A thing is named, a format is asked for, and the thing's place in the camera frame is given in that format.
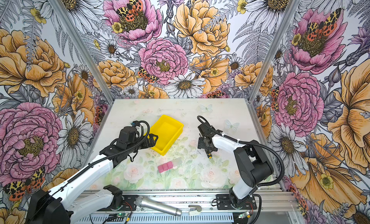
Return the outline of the yellow plastic bin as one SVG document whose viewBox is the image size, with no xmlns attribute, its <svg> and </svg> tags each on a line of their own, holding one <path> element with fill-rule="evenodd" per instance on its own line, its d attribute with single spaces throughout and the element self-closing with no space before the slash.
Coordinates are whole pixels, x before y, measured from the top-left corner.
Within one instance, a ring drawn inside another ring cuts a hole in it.
<svg viewBox="0 0 370 224">
<path fill-rule="evenodd" d="M 157 142 L 152 149 L 161 156 L 164 156 L 174 142 L 180 137 L 183 128 L 183 123 L 170 116 L 162 115 L 158 121 L 150 127 L 150 134 L 158 136 Z"/>
</svg>

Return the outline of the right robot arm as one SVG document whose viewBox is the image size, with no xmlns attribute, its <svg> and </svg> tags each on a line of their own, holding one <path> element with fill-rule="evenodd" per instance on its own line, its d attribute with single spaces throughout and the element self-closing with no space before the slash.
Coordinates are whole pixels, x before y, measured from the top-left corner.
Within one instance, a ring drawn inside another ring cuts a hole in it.
<svg viewBox="0 0 370 224">
<path fill-rule="evenodd" d="M 199 125 L 198 130 L 200 135 L 198 149 L 205 150 L 208 158 L 212 158 L 212 152 L 219 149 L 234 154 L 241 177 L 229 190 L 229 200 L 234 208 L 242 207 L 260 187 L 279 182 L 265 182 L 274 173 L 274 167 L 265 153 L 265 150 L 268 150 L 266 146 L 254 140 L 243 142 L 231 138 L 207 122 Z"/>
</svg>

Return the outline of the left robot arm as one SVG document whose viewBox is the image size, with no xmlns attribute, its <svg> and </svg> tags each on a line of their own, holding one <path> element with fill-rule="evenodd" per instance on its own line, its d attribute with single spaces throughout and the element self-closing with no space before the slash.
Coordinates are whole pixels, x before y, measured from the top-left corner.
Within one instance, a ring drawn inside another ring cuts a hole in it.
<svg viewBox="0 0 370 224">
<path fill-rule="evenodd" d="M 124 127 L 119 137 L 102 149 L 92 162 L 50 190 L 40 190 L 32 195 L 26 223 L 71 224 L 101 209 L 121 209 L 126 202 L 122 190 L 113 185 L 105 186 L 80 204 L 75 200 L 97 179 L 129 158 L 131 153 L 154 147 L 158 138 L 150 133 L 150 125 L 143 120 Z"/>
</svg>

